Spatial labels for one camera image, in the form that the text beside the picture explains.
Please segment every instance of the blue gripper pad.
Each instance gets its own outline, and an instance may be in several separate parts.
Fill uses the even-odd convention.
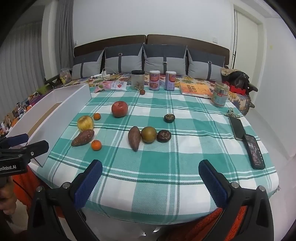
[[[93,160],[87,169],[80,173],[72,182],[80,185],[76,188],[73,193],[72,199],[76,210],[81,209],[85,206],[92,190],[97,184],[103,172],[103,165],[99,160]]]
[[[221,185],[220,181],[213,174],[208,166],[208,160],[202,160],[198,165],[198,172],[211,194],[217,207],[225,208],[227,205],[227,192]]]

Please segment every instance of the smartphone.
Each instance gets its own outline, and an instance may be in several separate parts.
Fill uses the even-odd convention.
[[[265,163],[255,137],[244,134],[244,143],[253,169],[262,170]]]
[[[240,119],[229,117],[230,125],[233,131],[234,138],[236,140],[242,141],[244,138],[244,134],[246,133],[244,127],[242,126],[242,122]]]

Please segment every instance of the book cover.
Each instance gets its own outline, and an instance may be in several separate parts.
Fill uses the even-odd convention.
[[[207,85],[181,83],[180,91],[182,95],[191,95],[207,99],[212,98],[212,93]]]

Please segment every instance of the white door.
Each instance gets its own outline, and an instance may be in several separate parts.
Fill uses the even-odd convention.
[[[237,12],[237,48],[234,68],[245,72],[252,82],[258,48],[258,25]]]

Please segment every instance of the jar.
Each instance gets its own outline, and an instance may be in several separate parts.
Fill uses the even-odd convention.
[[[223,107],[228,99],[229,86],[221,83],[215,82],[215,88],[212,94],[212,104],[216,107]]]
[[[133,70],[131,72],[131,86],[134,90],[143,90],[145,85],[145,72]]]

